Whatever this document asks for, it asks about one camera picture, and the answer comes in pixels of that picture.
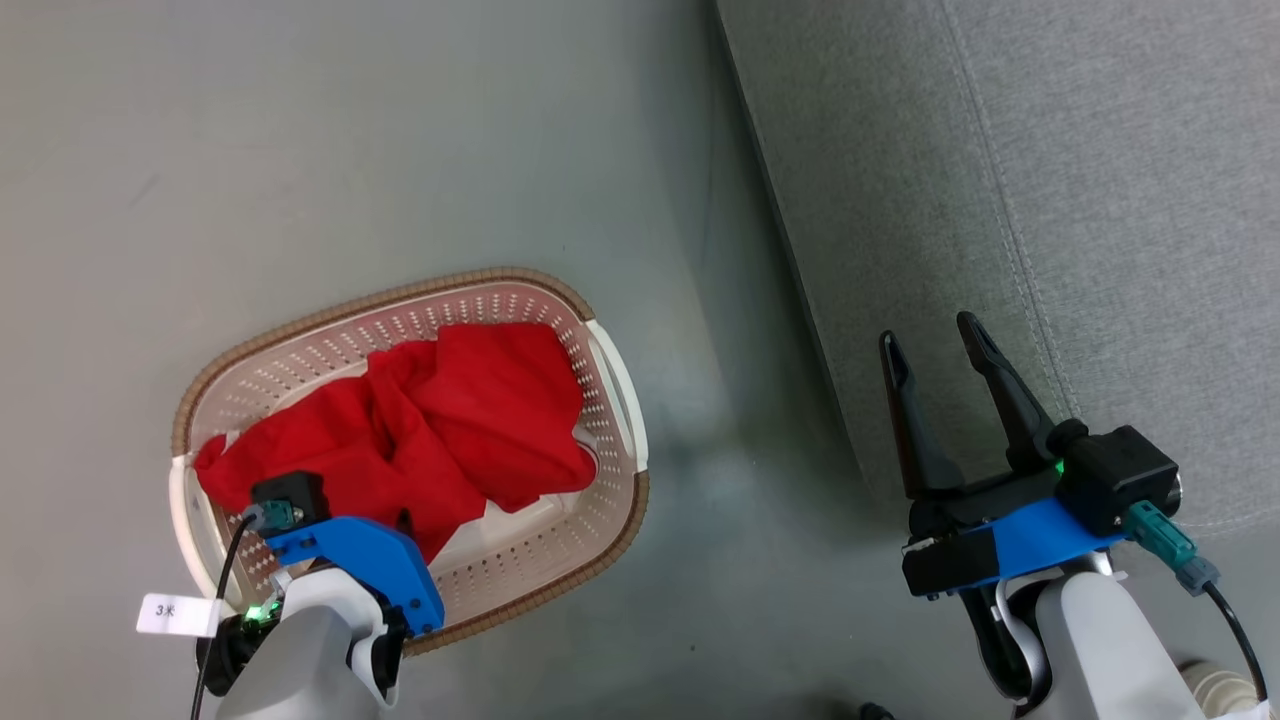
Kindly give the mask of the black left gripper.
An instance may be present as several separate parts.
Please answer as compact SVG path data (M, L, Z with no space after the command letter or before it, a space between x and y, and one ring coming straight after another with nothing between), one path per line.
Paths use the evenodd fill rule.
M251 606L246 612L224 618L212 637L196 641L201 684L215 697L224 697L250 660L280 620L282 602Z

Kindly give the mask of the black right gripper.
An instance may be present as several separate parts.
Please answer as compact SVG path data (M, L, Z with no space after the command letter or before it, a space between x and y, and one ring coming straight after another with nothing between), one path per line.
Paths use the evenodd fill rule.
M974 486L942 448L919 404L916 378L891 331L879 336L879 360L904 493L911 500L902 574L915 597L951 594L1032 575L1061 560L1034 560L1030 539L998 523L1053 496L1062 468L1048 447L1047 411L1000 351L974 313L956 315L966 357L989 389L1012 471Z

